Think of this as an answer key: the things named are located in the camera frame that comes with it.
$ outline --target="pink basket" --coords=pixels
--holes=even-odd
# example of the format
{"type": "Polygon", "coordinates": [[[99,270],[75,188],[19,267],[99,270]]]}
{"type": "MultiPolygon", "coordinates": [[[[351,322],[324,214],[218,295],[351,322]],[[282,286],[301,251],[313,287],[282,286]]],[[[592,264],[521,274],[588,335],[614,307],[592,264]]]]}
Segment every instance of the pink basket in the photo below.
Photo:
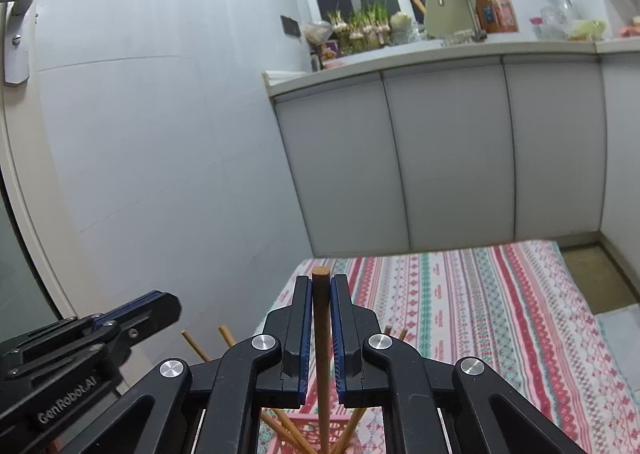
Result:
{"type": "MultiPolygon", "coordinates": [[[[320,452],[320,437],[318,436],[318,415],[317,414],[288,414],[293,423],[300,429],[306,440],[311,446],[320,452]]],[[[329,445],[333,446],[344,431],[349,421],[348,414],[332,414],[329,424],[329,445]]],[[[268,454],[295,454],[297,451],[286,441],[280,440],[275,434],[269,443],[268,454]]],[[[355,432],[351,437],[351,442],[346,450],[347,454],[364,454],[364,450],[360,445],[358,433],[355,432]]]]}

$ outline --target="striped tablecloth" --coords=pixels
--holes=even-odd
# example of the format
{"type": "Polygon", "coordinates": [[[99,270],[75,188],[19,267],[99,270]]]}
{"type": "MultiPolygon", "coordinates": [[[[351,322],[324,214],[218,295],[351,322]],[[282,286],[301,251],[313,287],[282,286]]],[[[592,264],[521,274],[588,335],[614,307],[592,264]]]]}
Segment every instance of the striped tablecloth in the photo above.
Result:
{"type": "MultiPolygon", "coordinates": [[[[424,357],[482,358],[587,452],[640,453],[633,394],[555,243],[310,259],[273,308],[289,304],[296,276],[318,265],[347,274],[354,303],[374,310],[394,335],[407,328],[406,341],[424,357]]],[[[314,368],[312,345],[306,405],[292,412],[317,413],[314,368]]],[[[335,387],[332,402],[334,414],[350,412],[335,387]]],[[[380,409],[369,409],[357,429],[364,452],[385,451],[382,426],[380,409]]],[[[259,452],[271,434],[263,427],[259,452]]]]}

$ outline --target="faucet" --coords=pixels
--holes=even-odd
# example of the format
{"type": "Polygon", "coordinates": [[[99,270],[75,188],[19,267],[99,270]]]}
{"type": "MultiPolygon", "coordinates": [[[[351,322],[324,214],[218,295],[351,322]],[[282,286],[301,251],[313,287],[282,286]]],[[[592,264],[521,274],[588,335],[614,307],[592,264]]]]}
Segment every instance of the faucet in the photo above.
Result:
{"type": "MultiPolygon", "coordinates": [[[[480,43],[486,39],[486,31],[482,30],[480,26],[480,22],[478,21],[478,17],[476,16],[476,9],[473,6],[471,0],[465,0],[466,6],[469,9],[469,15],[471,16],[471,20],[474,24],[474,34],[471,37],[476,43],[480,43]]],[[[438,0],[438,3],[441,7],[444,6],[444,0],[438,0]]]]}

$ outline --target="orange dish soap bottle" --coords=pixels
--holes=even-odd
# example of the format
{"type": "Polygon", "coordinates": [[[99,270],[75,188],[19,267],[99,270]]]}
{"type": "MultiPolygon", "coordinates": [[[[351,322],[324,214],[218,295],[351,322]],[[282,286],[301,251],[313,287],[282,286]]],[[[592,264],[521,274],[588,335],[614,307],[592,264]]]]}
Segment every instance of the orange dish soap bottle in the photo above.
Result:
{"type": "Polygon", "coordinates": [[[518,22],[511,0],[494,0],[495,15],[501,32],[517,32],[518,22]]]}

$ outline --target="green cutting board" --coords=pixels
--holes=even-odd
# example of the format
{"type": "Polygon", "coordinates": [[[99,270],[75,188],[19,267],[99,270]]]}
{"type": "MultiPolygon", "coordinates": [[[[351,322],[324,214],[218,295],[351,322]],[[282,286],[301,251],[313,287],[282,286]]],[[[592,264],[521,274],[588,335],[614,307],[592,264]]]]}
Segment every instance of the green cutting board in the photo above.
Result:
{"type": "MultiPolygon", "coordinates": [[[[471,3],[475,11],[476,0],[471,0],[471,3]]],[[[444,0],[443,7],[438,0],[425,0],[425,7],[424,31],[434,38],[474,27],[465,0],[444,0]]]]}

